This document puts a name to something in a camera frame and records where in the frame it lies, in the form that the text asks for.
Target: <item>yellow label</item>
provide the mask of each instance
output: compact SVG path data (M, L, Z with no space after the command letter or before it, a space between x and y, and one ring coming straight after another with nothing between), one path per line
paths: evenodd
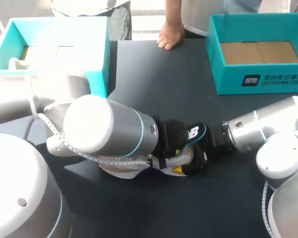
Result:
M178 175L185 175L183 172L182 172L182 167L176 167L172 170L175 174L178 174Z

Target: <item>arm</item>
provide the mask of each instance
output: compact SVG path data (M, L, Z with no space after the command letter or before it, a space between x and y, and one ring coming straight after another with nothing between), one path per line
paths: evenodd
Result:
M160 48L171 50L184 40L184 27L181 21L182 0L165 0L166 21L159 35Z
M182 0L165 0L166 21L170 24L181 24Z

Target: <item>table surface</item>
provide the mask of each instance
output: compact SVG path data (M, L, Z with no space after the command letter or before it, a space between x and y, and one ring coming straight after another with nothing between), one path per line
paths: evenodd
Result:
M188 40L172 51L154 41L119 42L111 87L114 81L112 100L162 119L211 126L293 95L218 96L204 39ZM44 144L37 149L75 214L74 238L269 237L255 152L212 162L207 175L179 178L146 170L123 180L94 162L54 157Z

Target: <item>open box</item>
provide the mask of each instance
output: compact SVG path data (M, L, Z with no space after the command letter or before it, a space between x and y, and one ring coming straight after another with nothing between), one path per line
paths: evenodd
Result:
M25 67L13 67L11 59ZM54 66L84 73L91 93L107 96L110 41L106 17L12 18L0 43L0 75L37 74Z
M206 44L219 95L298 92L298 13L212 15Z

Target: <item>person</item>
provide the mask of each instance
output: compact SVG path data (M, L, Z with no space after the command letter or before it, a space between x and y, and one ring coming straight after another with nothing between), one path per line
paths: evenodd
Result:
M211 14L256 13L262 0L165 0L166 21L157 41L171 50L189 38L207 36Z
M55 16L107 16L112 41L132 39L130 0L53 0Z

